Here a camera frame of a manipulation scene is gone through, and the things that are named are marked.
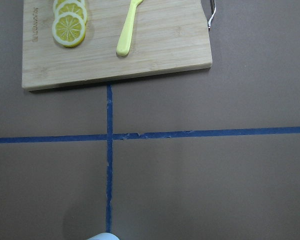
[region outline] lemon pulp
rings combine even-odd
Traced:
[[[53,22],[52,35],[59,44],[65,47],[77,46],[86,35],[84,20],[74,12],[62,13]]]

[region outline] blue tape line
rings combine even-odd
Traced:
[[[113,98],[112,88],[108,84],[107,90],[107,103],[106,103],[106,121],[107,121],[107,162],[108,166],[106,169],[106,211],[105,211],[105,231],[111,233],[112,227],[112,185],[113,185]]]
[[[167,131],[114,134],[113,140],[131,139],[168,139],[189,137],[220,137],[242,135],[271,135],[271,134],[300,134],[300,126],[297,127],[269,127],[269,128],[246,128],[246,129],[223,129],[223,130],[194,130],[194,131]]]
[[[25,137],[0,137],[0,144],[20,143],[52,143],[52,142],[80,142],[80,141],[104,141],[106,134],[95,135],[68,135],[68,136],[25,136]]]

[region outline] cutting board edge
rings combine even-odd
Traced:
[[[96,78],[96,79],[89,79],[89,80],[51,83],[51,84],[47,84],[47,85],[27,84],[26,81],[23,79],[24,76],[22,76],[22,88],[26,91],[32,92],[32,91],[49,90],[49,89],[71,87],[71,86],[78,86],[78,85],[105,83],[105,82],[109,82],[109,81],[117,82],[119,80],[124,80],[124,79],[133,79],[133,78],[140,78],[140,77],[178,73],[178,72],[187,72],[187,71],[193,71],[193,70],[210,69],[212,67],[212,62],[213,61],[211,58],[211,62],[195,64],[195,65],[190,65],[190,66],[185,66],[185,67],[169,68],[169,69],[163,69],[163,70],[158,70],[158,71],[139,72],[139,73],[117,75],[117,76],[110,76],[110,77],[105,77],[105,78]]]

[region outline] lemon slice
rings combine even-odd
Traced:
[[[53,13],[56,13],[57,7],[62,4],[66,0],[54,0],[53,2]],[[77,0],[78,2],[82,3],[83,6],[86,5],[85,0]]]
[[[60,14],[73,12],[78,14],[84,21],[84,24],[87,23],[87,10],[85,6],[77,0],[66,0],[61,3],[55,10],[54,16],[57,17]]]
[[[65,47],[77,46],[85,38],[85,22],[74,12],[62,13],[52,24],[52,35],[59,44]]]

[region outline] white object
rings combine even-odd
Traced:
[[[89,238],[88,240],[119,240],[119,238],[117,238],[117,236],[108,233],[108,232],[104,232],[104,233],[100,233],[96,236],[93,236],[91,238]]]

